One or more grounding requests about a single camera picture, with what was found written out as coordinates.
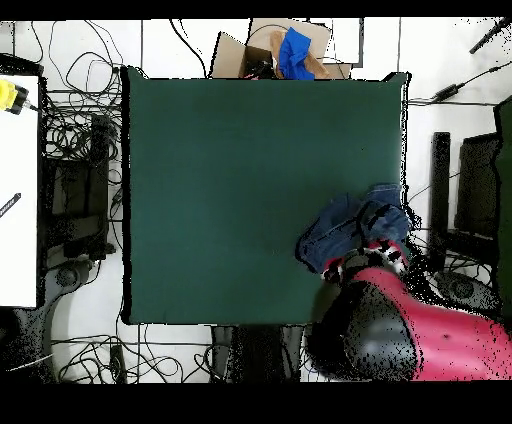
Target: blue jeans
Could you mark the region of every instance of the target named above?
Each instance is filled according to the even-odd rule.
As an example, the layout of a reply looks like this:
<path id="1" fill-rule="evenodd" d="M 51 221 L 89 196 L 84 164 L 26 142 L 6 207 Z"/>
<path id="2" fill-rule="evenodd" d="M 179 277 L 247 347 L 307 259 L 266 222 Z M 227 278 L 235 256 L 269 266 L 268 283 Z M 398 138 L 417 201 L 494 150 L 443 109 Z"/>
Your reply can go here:
<path id="1" fill-rule="evenodd" d="M 335 259 L 377 239 L 392 240 L 403 251 L 409 222 L 400 205 L 400 185 L 378 184 L 363 199 L 343 194 L 331 200 L 297 243 L 297 257 L 322 273 Z"/>

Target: blue cloth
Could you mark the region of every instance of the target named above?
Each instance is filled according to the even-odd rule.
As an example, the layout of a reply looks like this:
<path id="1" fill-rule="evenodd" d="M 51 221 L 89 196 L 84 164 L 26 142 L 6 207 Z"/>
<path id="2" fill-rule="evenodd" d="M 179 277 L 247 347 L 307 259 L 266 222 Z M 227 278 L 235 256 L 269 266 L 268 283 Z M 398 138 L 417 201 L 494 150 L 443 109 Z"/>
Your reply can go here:
<path id="1" fill-rule="evenodd" d="M 322 273 L 329 259 L 345 256 L 364 242 L 392 240 L 404 251 L 408 230 L 409 221 L 400 206 L 400 185 L 375 185 L 363 199 L 343 194 L 331 200 L 299 239 L 297 259 Z"/>
<path id="2" fill-rule="evenodd" d="M 290 28 L 279 50 L 279 69 L 286 79 L 314 80 L 315 75 L 306 71 L 304 59 L 308 55 L 311 39 Z"/>

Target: tangled wires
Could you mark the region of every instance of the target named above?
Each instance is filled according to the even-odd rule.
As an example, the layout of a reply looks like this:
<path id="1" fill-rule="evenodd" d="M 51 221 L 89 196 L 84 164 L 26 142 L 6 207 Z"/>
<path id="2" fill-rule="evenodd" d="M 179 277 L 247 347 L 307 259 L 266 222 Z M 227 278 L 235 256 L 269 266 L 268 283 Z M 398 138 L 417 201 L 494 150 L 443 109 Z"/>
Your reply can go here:
<path id="1" fill-rule="evenodd" d="M 223 381 L 223 377 L 217 375 L 213 367 L 209 362 L 209 354 L 214 347 L 219 346 L 219 344 L 194 344 L 194 343 L 149 343 L 145 340 L 145 344 L 150 352 L 150 358 L 146 355 L 141 354 L 139 351 L 133 349 L 134 345 L 140 346 L 140 341 L 138 343 L 126 343 L 121 340 L 118 336 L 108 336 L 108 335 L 98 335 L 93 336 L 92 338 L 104 338 L 103 340 L 89 340 L 90 338 L 74 338 L 68 340 L 54 340 L 52 341 L 53 345 L 58 344 L 85 344 L 85 347 L 76 355 L 74 355 L 71 360 L 64 367 L 60 369 L 57 375 L 57 380 L 59 383 L 63 382 L 71 382 L 71 383 L 79 383 L 79 382 L 87 382 L 89 384 L 113 384 L 117 377 L 119 377 L 118 373 L 119 367 L 116 366 L 115 363 L 109 361 L 108 364 L 102 361 L 100 355 L 101 349 L 118 344 L 121 345 L 127 352 L 137 356 L 137 365 L 127 368 L 125 372 L 125 376 L 127 380 L 131 380 L 128 384 L 137 384 L 140 381 L 140 378 L 154 372 L 158 375 L 160 380 L 164 383 L 170 383 L 168 380 L 170 377 L 177 376 L 173 382 L 187 382 L 193 375 L 198 373 L 199 371 L 203 371 L 207 373 L 211 379 L 216 381 Z M 150 344 L 156 345 L 174 345 L 174 346 L 184 346 L 184 345 L 192 345 L 192 346 L 205 346 L 206 350 L 204 354 L 196 353 L 194 355 L 194 362 L 197 365 L 192 372 L 185 375 L 182 364 L 171 356 L 155 356 L 150 348 Z M 87 354 L 93 354 L 93 357 L 85 357 Z M 172 373 L 166 373 L 160 369 L 160 366 L 166 362 L 170 361 L 175 364 L 176 370 Z M 146 371 L 142 373 L 138 373 L 137 369 L 140 369 L 143 366 L 149 367 Z M 85 376 L 79 378 L 70 378 L 70 370 L 73 368 L 78 368 L 85 372 Z"/>
<path id="2" fill-rule="evenodd" d="M 51 46 L 53 35 L 57 21 L 52 25 L 50 44 L 48 46 L 48 56 L 55 66 L 60 79 L 67 90 L 51 90 L 48 91 L 47 109 L 44 118 L 47 127 L 47 146 L 46 157 L 59 160 L 76 160 L 87 161 L 92 167 L 100 168 L 107 162 L 120 162 L 120 150 L 118 143 L 120 142 L 119 134 L 121 130 L 121 80 L 119 75 L 119 66 L 122 66 L 123 57 L 119 53 L 111 34 L 103 27 L 93 23 L 92 21 L 84 21 L 101 40 L 105 47 L 108 59 L 95 52 L 85 52 L 75 59 L 70 68 L 62 76 L 58 66 L 51 57 Z M 109 49 L 105 40 L 100 35 L 99 28 L 105 31 L 112 40 L 114 48 L 121 58 L 121 63 L 113 62 Z M 85 82 L 85 90 L 76 87 L 69 81 L 69 75 L 75 68 L 77 63 L 86 56 L 94 56 L 87 72 Z M 94 64 L 102 64 L 110 68 L 110 77 L 107 85 L 99 92 L 88 91 L 89 77 L 91 68 Z M 58 101 L 50 97 L 67 97 L 64 101 Z M 109 123 L 109 129 L 105 137 L 97 137 L 97 139 L 105 140 L 108 146 L 108 154 L 103 155 L 99 160 L 94 157 L 91 152 L 91 140 L 94 136 L 92 129 L 92 120 L 95 116 L 103 116 Z M 121 184 L 121 174 L 115 169 L 109 170 L 109 175 L 104 176 L 110 185 Z"/>

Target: green tabletop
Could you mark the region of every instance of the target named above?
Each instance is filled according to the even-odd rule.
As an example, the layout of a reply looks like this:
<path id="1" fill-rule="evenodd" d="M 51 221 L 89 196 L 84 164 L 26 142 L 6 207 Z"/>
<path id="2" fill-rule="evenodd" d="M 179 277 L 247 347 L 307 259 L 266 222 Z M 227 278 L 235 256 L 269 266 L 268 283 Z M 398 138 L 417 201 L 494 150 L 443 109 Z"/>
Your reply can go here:
<path id="1" fill-rule="evenodd" d="M 127 77 L 129 322 L 309 322 L 320 278 L 296 242 L 337 194 L 399 182 L 407 75 Z"/>

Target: black cable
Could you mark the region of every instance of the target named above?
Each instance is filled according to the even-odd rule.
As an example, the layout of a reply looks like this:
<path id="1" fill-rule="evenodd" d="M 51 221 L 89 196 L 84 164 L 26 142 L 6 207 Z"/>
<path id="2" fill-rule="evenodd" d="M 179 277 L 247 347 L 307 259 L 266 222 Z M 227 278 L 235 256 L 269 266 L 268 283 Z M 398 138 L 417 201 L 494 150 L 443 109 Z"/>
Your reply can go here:
<path id="1" fill-rule="evenodd" d="M 108 334 L 96 334 L 94 336 L 84 336 L 84 337 L 72 337 L 70 339 L 54 339 L 51 341 L 52 345 L 58 345 L 58 344 L 101 344 L 101 341 L 98 340 L 85 340 L 85 339 L 93 339 L 95 337 L 106 337 L 106 338 L 112 338 L 115 336 L 111 336 Z M 137 342 L 126 342 L 124 341 L 127 346 L 137 346 Z M 173 343 L 173 342 L 151 342 L 151 341 L 144 341 L 144 343 L 149 345 L 155 345 L 155 346 L 203 346 L 208 347 L 211 345 L 211 343 Z"/>
<path id="2" fill-rule="evenodd" d="M 451 101 L 443 101 L 436 102 L 430 99 L 416 99 L 409 100 L 407 102 L 409 106 L 430 106 L 430 105 L 459 105 L 459 106 L 497 106 L 497 103 L 479 103 L 479 102 L 451 102 Z"/>
<path id="3" fill-rule="evenodd" d="M 449 99 L 450 97 L 453 97 L 455 96 L 459 90 L 463 87 L 465 87 L 467 84 L 469 84 L 470 82 L 476 80 L 477 78 L 480 78 L 482 77 L 483 75 L 486 75 L 486 74 L 489 74 L 489 73 L 492 73 L 492 72 L 496 72 L 496 71 L 499 71 L 500 69 L 506 67 L 506 66 L 509 66 L 510 64 L 512 64 L 512 60 L 510 62 L 507 62 L 503 65 L 499 65 L 499 66 L 493 66 L 492 68 L 489 68 L 487 71 L 485 72 L 482 72 L 476 76 L 474 76 L 473 78 L 470 78 L 468 79 L 467 81 L 465 82 L 462 82 L 460 84 L 451 84 L 449 85 L 448 87 L 445 87 L 443 88 L 442 90 L 438 91 L 434 96 L 431 97 L 432 102 L 428 103 L 428 104 L 440 104 L 440 103 L 444 103 L 444 101 L 446 99 Z"/>
<path id="4" fill-rule="evenodd" d="M 490 164 L 490 163 L 487 163 L 487 164 L 485 164 L 485 165 L 479 165 L 479 166 L 474 167 L 474 168 L 473 168 L 473 170 L 478 169 L 478 168 L 485 168 L 485 167 L 487 167 L 487 166 L 491 166 L 491 164 Z M 456 177 L 457 175 L 460 175 L 460 171 L 459 171 L 459 172 L 456 172 L 455 174 L 450 175 L 450 176 L 448 177 L 448 179 L 450 179 L 450 178 L 454 178 L 454 177 Z M 420 194 L 421 194 L 421 193 L 423 193 L 424 191 L 428 190 L 430 187 L 432 187 L 432 184 L 429 184 L 429 185 L 428 185 L 428 186 L 426 186 L 423 190 L 420 190 L 418 193 L 416 193 L 414 196 L 412 196 L 412 197 L 411 197 L 407 202 L 408 202 L 408 203 L 411 203 L 412 199 L 414 199 L 416 196 L 420 195 Z"/>
<path id="5" fill-rule="evenodd" d="M 37 32 L 34 28 L 34 21 L 30 21 L 30 26 L 32 27 L 32 31 L 34 32 L 34 35 L 36 36 L 37 44 L 39 44 L 39 49 L 41 50 L 41 57 L 36 63 L 39 63 L 43 60 L 44 52 L 43 52 L 43 46 L 41 44 L 41 40 L 39 40 L 39 37 L 37 36 Z"/>
<path id="6" fill-rule="evenodd" d="M 140 67 L 142 68 L 144 61 L 144 20 L 140 20 Z"/>
<path id="7" fill-rule="evenodd" d="M 180 23 L 181 29 L 182 29 L 183 33 L 185 34 L 185 37 L 188 38 L 187 31 L 185 31 L 185 28 L 183 28 L 183 19 L 178 19 L 178 22 Z"/>
<path id="8" fill-rule="evenodd" d="M 340 65 L 340 62 L 338 61 L 338 56 L 336 54 L 336 40 L 334 38 L 334 18 L 331 18 L 331 37 L 332 37 L 332 43 L 333 43 L 333 49 L 334 49 L 334 60 L 336 60 L 336 62 L 338 63 L 338 69 L 340 70 L 340 74 L 343 77 L 343 79 L 347 79 L 347 77 L 345 77 L 345 74 L 341 70 L 341 65 Z"/>
<path id="9" fill-rule="evenodd" d="M 466 84 L 470 83 L 471 81 L 474 81 L 477 78 L 480 78 L 481 76 L 484 76 L 485 74 L 490 74 L 492 72 L 499 71 L 500 69 L 505 68 L 506 66 L 509 66 L 510 64 L 512 64 L 512 60 L 510 62 L 507 62 L 507 63 L 503 64 L 503 65 L 493 66 L 492 68 L 489 68 L 487 71 L 482 72 L 481 74 L 478 74 L 477 76 L 468 79 L 466 82 L 463 82 L 462 84 L 466 85 Z"/>
<path id="10" fill-rule="evenodd" d="M 139 382 L 140 382 L 140 324 L 137 325 L 137 383 L 139 383 Z"/>
<path id="11" fill-rule="evenodd" d="M 262 30 L 263 28 L 268 28 L 268 27 L 276 27 L 276 28 L 281 28 L 281 29 L 285 29 L 286 31 L 288 31 L 288 28 L 286 28 L 286 27 L 284 27 L 282 25 L 276 25 L 276 24 L 263 25 L 262 27 L 259 27 L 257 30 L 252 32 L 251 35 L 249 35 L 249 38 L 247 39 L 247 43 L 246 44 L 249 44 L 249 40 L 252 38 L 252 36 L 254 34 L 256 34 L 258 31 Z"/>
<path id="12" fill-rule="evenodd" d="M 322 56 L 322 57 L 317 57 L 316 58 L 317 60 L 323 60 L 323 59 L 330 59 L 330 60 L 335 60 L 336 61 L 336 64 L 338 65 L 338 69 L 340 70 L 340 73 L 341 73 L 341 76 L 343 77 L 343 79 L 348 79 L 345 74 L 343 73 L 343 71 L 341 70 L 341 64 L 344 64 L 345 62 L 341 61 L 341 60 L 338 60 L 336 59 L 335 57 L 329 57 L 329 56 Z"/>
<path id="13" fill-rule="evenodd" d="M 208 78 L 208 75 L 206 74 L 206 68 L 204 66 L 204 62 L 203 62 L 203 59 L 201 59 L 201 56 L 199 56 L 199 54 L 190 46 L 190 44 L 187 42 L 187 40 L 185 40 L 183 38 L 183 36 L 178 32 L 178 30 L 176 29 L 176 27 L 174 26 L 174 23 L 172 21 L 172 19 L 169 19 L 169 22 L 171 23 L 171 27 L 172 29 L 174 30 L 174 32 L 176 33 L 176 35 L 179 37 L 179 39 L 189 48 L 189 50 L 194 53 L 194 56 L 196 56 L 198 59 L 199 59 L 199 62 L 201 62 L 201 66 L 203 67 L 203 73 L 204 73 L 204 77 L 205 78 Z"/>
<path id="14" fill-rule="evenodd" d="M 93 21 L 91 21 L 91 20 L 89 20 L 89 22 L 90 22 L 91 24 L 93 24 L 93 25 L 97 26 L 98 28 L 101 28 L 103 31 L 105 31 L 105 32 L 108 34 L 108 36 L 110 37 L 110 41 L 112 41 L 112 45 L 114 46 L 114 49 L 116 49 L 117 54 L 118 54 L 118 55 L 119 55 L 119 57 L 121 58 L 121 62 L 124 62 L 123 55 L 122 55 L 121 53 L 119 53 L 119 50 L 118 50 L 118 48 L 117 48 L 117 46 L 116 46 L 116 43 L 115 43 L 114 39 L 112 38 L 112 34 L 110 34 L 110 32 L 108 32 L 108 30 L 106 30 L 106 29 L 105 29 L 105 28 L 103 28 L 102 26 L 98 25 L 97 23 L 95 23 L 95 22 L 93 22 Z"/>

